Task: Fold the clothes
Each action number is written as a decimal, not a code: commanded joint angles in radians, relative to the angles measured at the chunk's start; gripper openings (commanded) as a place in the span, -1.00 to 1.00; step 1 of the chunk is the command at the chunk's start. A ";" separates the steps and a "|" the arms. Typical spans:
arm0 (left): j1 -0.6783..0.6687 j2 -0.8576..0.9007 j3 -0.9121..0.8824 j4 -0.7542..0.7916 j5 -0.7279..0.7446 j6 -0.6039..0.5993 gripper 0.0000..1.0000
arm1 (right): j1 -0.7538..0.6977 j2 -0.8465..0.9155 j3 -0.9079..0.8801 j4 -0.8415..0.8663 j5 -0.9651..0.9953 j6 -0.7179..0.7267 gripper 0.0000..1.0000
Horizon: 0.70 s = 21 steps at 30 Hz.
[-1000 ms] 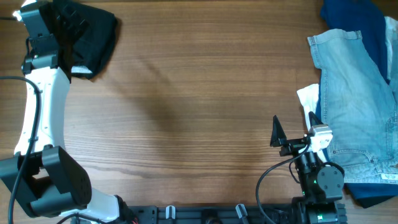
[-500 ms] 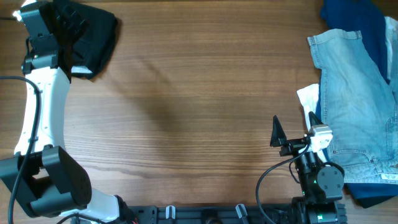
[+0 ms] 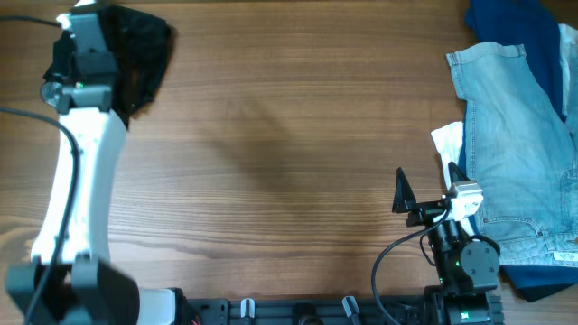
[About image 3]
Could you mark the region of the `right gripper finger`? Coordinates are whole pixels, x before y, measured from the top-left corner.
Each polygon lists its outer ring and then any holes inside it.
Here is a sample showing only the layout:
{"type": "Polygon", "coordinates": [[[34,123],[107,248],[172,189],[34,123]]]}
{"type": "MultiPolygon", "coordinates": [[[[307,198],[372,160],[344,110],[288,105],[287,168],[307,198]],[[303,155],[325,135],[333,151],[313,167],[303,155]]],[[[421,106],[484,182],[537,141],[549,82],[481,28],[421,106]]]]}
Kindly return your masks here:
{"type": "Polygon", "coordinates": [[[402,167],[396,169],[396,190],[392,211],[401,214],[416,209],[416,198],[402,167]]]}
{"type": "Polygon", "coordinates": [[[448,172],[451,183],[469,180],[466,174],[460,169],[460,167],[455,162],[448,163],[448,172]]]}

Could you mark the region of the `black shorts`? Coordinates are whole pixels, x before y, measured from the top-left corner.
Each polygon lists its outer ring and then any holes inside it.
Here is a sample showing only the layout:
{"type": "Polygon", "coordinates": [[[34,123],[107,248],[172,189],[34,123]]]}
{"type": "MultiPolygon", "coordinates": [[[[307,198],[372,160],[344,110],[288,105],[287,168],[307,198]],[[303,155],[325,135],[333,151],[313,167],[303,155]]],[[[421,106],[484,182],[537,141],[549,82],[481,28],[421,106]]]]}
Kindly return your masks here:
{"type": "Polygon", "coordinates": [[[172,54],[172,28],[162,18],[96,3],[70,17],[53,44],[42,101],[67,115],[95,107],[121,121],[154,101],[172,54]]]}

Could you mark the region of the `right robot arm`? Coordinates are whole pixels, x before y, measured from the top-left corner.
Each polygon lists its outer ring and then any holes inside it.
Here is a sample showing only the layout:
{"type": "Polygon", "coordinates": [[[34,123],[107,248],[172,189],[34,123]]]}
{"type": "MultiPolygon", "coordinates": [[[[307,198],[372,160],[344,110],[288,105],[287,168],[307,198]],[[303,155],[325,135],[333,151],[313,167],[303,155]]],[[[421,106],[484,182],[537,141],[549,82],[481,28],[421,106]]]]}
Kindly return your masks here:
{"type": "Polygon", "coordinates": [[[483,194],[476,181],[449,164],[453,184],[439,200],[418,202],[404,171],[396,170],[392,210],[407,215],[408,227],[424,226],[439,284],[424,289],[418,324],[499,325],[505,320],[498,287],[500,248],[482,235],[470,235],[463,220],[475,214],[483,194]]]}

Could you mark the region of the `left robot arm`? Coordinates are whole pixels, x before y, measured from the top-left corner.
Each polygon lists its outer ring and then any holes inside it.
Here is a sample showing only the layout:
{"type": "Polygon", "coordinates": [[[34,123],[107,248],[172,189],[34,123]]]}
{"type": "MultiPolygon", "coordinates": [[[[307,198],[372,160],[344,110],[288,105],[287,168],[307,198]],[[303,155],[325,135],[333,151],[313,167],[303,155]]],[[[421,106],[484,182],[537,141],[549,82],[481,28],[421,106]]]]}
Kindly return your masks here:
{"type": "Polygon", "coordinates": [[[184,324],[177,289],[142,289],[110,264],[108,217],[130,117],[153,102],[172,54],[172,27],[120,5],[60,15],[43,77],[59,156],[49,207],[27,265],[5,289],[27,324],[184,324]]]}

